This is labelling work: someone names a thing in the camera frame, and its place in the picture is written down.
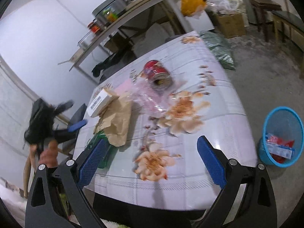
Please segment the person's left hand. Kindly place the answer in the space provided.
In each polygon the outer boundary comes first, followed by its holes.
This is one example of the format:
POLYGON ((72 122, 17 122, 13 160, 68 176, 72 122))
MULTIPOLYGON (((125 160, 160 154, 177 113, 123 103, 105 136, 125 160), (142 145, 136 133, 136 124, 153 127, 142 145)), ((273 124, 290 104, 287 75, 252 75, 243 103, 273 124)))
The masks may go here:
POLYGON ((39 164, 44 164, 48 168, 54 168, 58 166, 58 142, 53 139, 49 142, 48 148, 40 154, 39 164))

